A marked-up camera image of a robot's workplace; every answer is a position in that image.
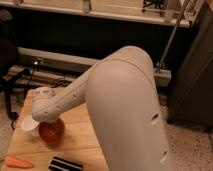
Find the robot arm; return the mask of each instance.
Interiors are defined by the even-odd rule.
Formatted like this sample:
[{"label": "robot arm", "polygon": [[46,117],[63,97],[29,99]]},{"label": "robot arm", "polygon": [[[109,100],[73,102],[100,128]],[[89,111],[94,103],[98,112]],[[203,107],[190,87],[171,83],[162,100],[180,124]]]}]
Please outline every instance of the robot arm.
[{"label": "robot arm", "polygon": [[55,96],[49,88],[36,89],[32,115],[54,122],[84,101],[111,171],[173,170],[146,52],[124,47]]}]

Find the orange carrot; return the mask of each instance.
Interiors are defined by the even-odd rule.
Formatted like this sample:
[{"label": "orange carrot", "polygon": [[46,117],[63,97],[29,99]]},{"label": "orange carrot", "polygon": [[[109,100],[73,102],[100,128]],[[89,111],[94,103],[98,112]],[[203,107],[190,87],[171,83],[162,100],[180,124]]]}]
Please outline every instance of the orange carrot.
[{"label": "orange carrot", "polygon": [[23,169],[33,168],[32,163],[14,156],[7,156],[5,158],[4,163],[8,167],[16,167],[16,168],[23,168]]}]

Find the gray cabinet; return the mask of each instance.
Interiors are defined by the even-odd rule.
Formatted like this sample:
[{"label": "gray cabinet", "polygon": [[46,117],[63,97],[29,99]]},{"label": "gray cabinet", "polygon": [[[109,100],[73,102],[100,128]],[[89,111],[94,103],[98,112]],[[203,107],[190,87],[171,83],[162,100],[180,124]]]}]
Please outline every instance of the gray cabinet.
[{"label": "gray cabinet", "polygon": [[168,96],[169,120],[213,127],[213,12],[205,5],[200,28]]}]

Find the chair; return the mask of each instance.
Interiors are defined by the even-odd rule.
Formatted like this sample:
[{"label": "chair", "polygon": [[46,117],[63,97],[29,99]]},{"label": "chair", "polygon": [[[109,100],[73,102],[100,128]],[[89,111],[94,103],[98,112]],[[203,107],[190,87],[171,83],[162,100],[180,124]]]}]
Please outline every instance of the chair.
[{"label": "chair", "polygon": [[155,5],[155,8],[158,8],[158,9],[162,9],[162,6],[164,4],[164,0],[144,0],[143,1],[143,8],[146,8],[148,6],[151,6],[151,5]]},{"label": "chair", "polygon": [[7,34],[3,33],[3,29],[1,29],[1,26],[4,26],[5,28],[3,21],[0,20],[0,92],[3,91],[5,95],[5,103],[8,117],[10,119],[15,120],[18,115],[16,112],[12,112],[11,110],[10,95],[13,93],[13,88],[27,88],[27,85],[15,84],[15,82],[23,75],[30,75],[30,71],[28,69],[24,69],[9,80],[4,78],[7,75],[8,70],[13,65],[17,64],[20,55],[18,53],[15,43],[10,39],[9,36],[7,36]]}]

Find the wooden tabletop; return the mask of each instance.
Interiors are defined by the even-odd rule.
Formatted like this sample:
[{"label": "wooden tabletop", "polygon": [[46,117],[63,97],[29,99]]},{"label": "wooden tabletop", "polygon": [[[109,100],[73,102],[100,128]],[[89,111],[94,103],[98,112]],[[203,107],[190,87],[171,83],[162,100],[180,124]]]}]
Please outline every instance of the wooden tabletop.
[{"label": "wooden tabletop", "polygon": [[[54,148],[48,148],[40,137],[32,137],[21,130],[20,123],[25,116],[31,114],[31,108],[32,91],[29,91],[7,155],[17,156],[33,163],[34,168],[27,169],[29,171],[48,170],[53,156],[83,164],[84,171],[108,171],[85,104],[61,115],[66,130],[61,143]],[[1,170],[18,171],[20,169],[3,165]]]}]

